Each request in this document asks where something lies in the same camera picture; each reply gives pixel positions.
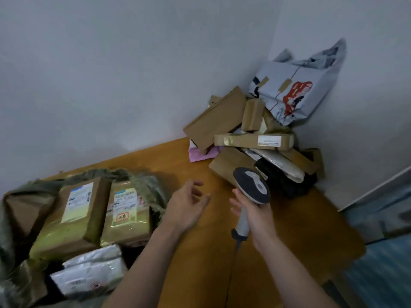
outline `left forearm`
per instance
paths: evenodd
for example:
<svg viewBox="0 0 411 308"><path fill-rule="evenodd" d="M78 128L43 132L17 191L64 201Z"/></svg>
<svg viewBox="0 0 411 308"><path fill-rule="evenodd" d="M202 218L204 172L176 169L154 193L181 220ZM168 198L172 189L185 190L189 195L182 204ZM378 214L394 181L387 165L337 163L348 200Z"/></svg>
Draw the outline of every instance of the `left forearm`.
<svg viewBox="0 0 411 308"><path fill-rule="evenodd" d="M181 233L161 224L103 308L155 308Z"/></svg>

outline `white wall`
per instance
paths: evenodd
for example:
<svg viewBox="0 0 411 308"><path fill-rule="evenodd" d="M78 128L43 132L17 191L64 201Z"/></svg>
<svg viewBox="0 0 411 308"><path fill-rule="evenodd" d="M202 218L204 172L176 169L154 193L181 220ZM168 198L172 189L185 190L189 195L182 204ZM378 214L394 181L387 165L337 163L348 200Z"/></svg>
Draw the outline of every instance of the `white wall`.
<svg viewBox="0 0 411 308"><path fill-rule="evenodd" d="M183 137L247 87L282 0L0 0L0 192Z"/></svg>
<svg viewBox="0 0 411 308"><path fill-rule="evenodd" d="M270 59L297 58L345 36L338 82L308 122L303 147L321 148L326 181L343 208L411 164L411 0L284 0Z"/></svg>

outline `yellow shipping label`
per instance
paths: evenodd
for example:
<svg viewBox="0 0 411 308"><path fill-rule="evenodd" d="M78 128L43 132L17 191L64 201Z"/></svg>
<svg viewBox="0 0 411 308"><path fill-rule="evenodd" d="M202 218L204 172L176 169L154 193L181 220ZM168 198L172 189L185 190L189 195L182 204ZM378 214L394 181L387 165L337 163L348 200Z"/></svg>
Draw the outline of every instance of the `yellow shipping label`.
<svg viewBox="0 0 411 308"><path fill-rule="evenodd" d="M137 195L136 189L129 188L117 191L114 195L111 227L136 222L138 207L143 205L143 199Z"/></svg>
<svg viewBox="0 0 411 308"><path fill-rule="evenodd" d="M93 183L72 189L61 222L70 222L87 216Z"/></svg>

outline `hand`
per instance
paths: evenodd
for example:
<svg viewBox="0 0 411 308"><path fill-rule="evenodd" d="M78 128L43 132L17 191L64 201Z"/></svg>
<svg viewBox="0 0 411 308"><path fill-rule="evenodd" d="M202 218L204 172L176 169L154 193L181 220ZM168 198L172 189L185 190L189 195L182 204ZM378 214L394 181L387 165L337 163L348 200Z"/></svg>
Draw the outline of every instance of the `hand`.
<svg viewBox="0 0 411 308"><path fill-rule="evenodd" d="M194 226L211 199L210 194L199 199L203 193L194 186L203 186L203 182L189 179L167 204L162 224L171 226L179 234Z"/></svg>
<svg viewBox="0 0 411 308"><path fill-rule="evenodd" d="M270 203L257 206L244 196L240 190L233 189L233 193L237 199L230 199L230 202L240 209L245 207L247 210L247 222L251 230L254 246L262 253L265 246L271 240L277 239ZM240 209L232 207L231 211L235 215L240 216Z"/></svg>

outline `person's left hand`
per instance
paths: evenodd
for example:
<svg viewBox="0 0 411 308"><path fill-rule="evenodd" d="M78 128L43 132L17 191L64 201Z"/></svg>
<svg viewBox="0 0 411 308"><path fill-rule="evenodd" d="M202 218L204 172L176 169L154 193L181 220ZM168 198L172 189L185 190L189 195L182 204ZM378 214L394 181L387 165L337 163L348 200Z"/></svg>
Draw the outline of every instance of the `person's left hand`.
<svg viewBox="0 0 411 308"><path fill-rule="evenodd" d="M162 224L171 226L180 233L192 228L211 199L210 194L198 198L203 193L195 186L203 184L202 181L189 179L184 186L175 191L167 204Z"/></svg>

